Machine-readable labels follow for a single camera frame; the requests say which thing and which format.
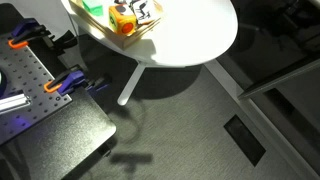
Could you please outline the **purple orange clamp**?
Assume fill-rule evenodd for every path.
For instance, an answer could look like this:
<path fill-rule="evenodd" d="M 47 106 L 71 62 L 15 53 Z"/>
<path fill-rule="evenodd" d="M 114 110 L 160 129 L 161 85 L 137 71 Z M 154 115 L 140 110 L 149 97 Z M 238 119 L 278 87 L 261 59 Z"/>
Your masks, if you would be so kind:
<path fill-rule="evenodd" d="M 43 85 L 47 93 L 57 92 L 60 96 L 72 93 L 79 87 L 86 91 L 100 91 L 112 83 L 108 74 L 89 79 L 82 70 L 66 70 L 59 74 L 54 80 Z"/>
<path fill-rule="evenodd" d="M 30 41 L 50 34 L 51 32 L 44 25 L 40 25 L 35 18 L 25 18 L 11 32 L 8 45 L 12 49 L 20 49 L 27 46 Z"/>

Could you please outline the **black and white cube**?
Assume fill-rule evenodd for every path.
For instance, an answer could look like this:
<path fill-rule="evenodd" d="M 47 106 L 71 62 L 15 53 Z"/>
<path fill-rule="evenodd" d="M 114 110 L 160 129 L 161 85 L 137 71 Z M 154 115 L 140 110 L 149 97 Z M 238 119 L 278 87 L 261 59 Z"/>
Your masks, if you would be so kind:
<path fill-rule="evenodd" d="M 128 4 L 139 25 L 148 24 L 156 19 L 153 0 L 128 0 Z"/>

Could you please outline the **aluminium extrusion rail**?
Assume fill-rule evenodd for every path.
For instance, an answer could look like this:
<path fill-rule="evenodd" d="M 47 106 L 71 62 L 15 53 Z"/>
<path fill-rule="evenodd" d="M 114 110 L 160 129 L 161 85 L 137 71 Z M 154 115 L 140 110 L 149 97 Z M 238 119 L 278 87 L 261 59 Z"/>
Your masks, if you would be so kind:
<path fill-rule="evenodd" d="M 0 115 L 15 111 L 31 104 L 31 99 L 25 94 L 18 94 L 0 100 Z"/>

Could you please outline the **lower purple orange clamp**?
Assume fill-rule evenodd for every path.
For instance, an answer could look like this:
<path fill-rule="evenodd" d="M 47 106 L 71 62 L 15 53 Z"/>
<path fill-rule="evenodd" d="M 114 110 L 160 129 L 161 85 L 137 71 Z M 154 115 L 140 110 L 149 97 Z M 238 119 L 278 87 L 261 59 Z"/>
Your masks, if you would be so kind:
<path fill-rule="evenodd" d="M 47 93 L 57 92 L 60 96 L 72 93 L 79 87 L 86 91 L 100 91 L 112 83 L 108 74 L 89 79 L 82 70 L 66 70 L 59 74 L 54 80 L 43 85 Z"/>

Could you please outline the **perforated metal breadboard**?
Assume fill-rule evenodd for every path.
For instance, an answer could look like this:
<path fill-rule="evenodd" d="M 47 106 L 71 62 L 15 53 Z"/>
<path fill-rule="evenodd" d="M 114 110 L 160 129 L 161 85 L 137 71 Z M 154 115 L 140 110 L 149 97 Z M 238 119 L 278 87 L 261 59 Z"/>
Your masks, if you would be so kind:
<path fill-rule="evenodd" d="M 31 104 L 0 116 L 0 144 L 4 144 L 72 101 L 69 95 L 47 93 L 43 85 L 54 76 L 29 46 L 12 49 L 10 34 L 0 36 L 0 69 L 7 78 L 4 97 L 23 93 Z"/>

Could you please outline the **black floor outlet hatch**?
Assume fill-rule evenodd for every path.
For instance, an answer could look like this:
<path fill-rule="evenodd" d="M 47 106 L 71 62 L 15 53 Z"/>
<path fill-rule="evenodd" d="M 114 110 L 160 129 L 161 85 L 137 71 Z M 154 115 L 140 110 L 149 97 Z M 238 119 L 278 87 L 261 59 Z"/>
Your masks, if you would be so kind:
<path fill-rule="evenodd" d="M 237 115 L 234 115 L 224 125 L 224 129 L 235 141 L 237 146 L 248 158 L 250 163 L 253 166 L 256 166 L 265 154 L 266 149 L 252 134 L 248 127 L 241 121 L 241 119 Z"/>

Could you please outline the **round white table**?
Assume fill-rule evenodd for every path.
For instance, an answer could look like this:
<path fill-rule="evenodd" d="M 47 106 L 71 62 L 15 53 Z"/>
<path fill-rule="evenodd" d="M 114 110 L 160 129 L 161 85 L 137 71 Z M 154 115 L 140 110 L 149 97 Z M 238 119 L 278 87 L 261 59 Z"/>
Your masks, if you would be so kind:
<path fill-rule="evenodd" d="M 147 68 L 181 68 L 209 62 L 233 44 L 238 20 L 231 0 L 157 0 L 163 7 L 160 23 L 142 38 L 122 49 L 88 24 L 60 0 L 79 28 L 104 46 L 137 61 L 137 67 L 121 92 L 117 103 L 125 105 Z"/>

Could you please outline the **upper purple orange clamp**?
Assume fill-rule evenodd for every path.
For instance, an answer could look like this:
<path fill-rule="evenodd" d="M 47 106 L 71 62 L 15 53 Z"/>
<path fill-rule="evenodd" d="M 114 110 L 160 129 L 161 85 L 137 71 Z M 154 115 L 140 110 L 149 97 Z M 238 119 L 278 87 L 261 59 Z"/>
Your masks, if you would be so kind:
<path fill-rule="evenodd" d="M 25 18 L 11 32 L 8 45 L 12 49 L 20 49 L 27 46 L 30 41 L 50 34 L 51 32 L 44 25 L 40 25 L 35 18 Z"/>

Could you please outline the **wooden tray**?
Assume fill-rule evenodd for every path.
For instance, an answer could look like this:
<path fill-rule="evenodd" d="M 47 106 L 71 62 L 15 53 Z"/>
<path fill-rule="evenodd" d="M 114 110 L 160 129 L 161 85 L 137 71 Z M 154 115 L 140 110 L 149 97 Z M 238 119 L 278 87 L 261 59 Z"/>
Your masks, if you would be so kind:
<path fill-rule="evenodd" d="M 161 19 L 163 14 L 162 6 L 156 1 L 153 0 L 155 5 L 156 19 L 148 24 L 139 25 L 136 19 L 136 28 L 135 32 L 131 35 L 119 35 L 116 34 L 109 25 L 109 7 L 118 5 L 117 0 L 99 0 L 103 5 L 103 15 L 102 16 L 94 16 L 90 14 L 88 11 L 84 9 L 82 4 L 82 0 L 69 0 L 71 9 L 80 16 L 84 21 L 86 21 L 89 25 L 93 26 L 96 29 L 99 29 L 103 36 L 113 42 L 116 46 L 121 49 L 125 49 L 135 41 L 142 38 L 142 36 L 152 30 Z M 122 4 L 128 4 L 128 0 L 123 0 Z"/>

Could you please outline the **dark green block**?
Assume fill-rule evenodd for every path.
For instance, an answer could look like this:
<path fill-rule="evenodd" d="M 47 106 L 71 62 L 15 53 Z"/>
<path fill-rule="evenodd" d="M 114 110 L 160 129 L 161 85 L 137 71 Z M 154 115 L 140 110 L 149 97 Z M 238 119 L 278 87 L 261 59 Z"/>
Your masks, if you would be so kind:
<path fill-rule="evenodd" d="M 82 0 L 84 9 L 94 16 L 103 15 L 103 5 L 99 0 Z"/>

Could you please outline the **black stand base plate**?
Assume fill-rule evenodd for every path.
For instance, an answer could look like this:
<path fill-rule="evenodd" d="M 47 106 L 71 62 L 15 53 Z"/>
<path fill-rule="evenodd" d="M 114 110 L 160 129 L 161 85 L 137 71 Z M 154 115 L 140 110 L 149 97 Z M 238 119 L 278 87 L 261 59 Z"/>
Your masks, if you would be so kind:
<path fill-rule="evenodd" d="M 65 180 L 96 152 L 116 126 L 83 89 L 73 101 L 0 147 L 1 180 Z"/>

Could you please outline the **orange yellow dice cube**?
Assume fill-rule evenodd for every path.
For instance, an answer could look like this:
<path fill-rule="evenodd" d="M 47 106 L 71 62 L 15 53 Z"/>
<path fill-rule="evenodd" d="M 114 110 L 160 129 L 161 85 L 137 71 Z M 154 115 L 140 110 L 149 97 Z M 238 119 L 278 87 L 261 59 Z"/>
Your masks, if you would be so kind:
<path fill-rule="evenodd" d="M 136 16 L 127 4 L 109 7 L 109 25 L 119 35 L 131 35 L 135 32 Z"/>

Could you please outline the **dark shelf unit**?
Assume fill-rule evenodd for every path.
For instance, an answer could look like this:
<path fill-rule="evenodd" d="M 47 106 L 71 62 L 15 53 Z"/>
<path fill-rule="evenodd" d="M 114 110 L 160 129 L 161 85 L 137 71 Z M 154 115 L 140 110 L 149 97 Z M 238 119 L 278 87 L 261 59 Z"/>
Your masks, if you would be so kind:
<path fill-rule="evenodd" d="M 306 57 L 294 62 L 293 64 L 267 76 L 261 81 L 258 81 L 243 91 L 238 96 L 239 99 L 248 99 L 259 93 L 264 93 L 275 88 L 277 85 L 284 83 L 294 77 L 302 75 L 306 72 L 320 67 L 320 52 L 314 52 Z"/>

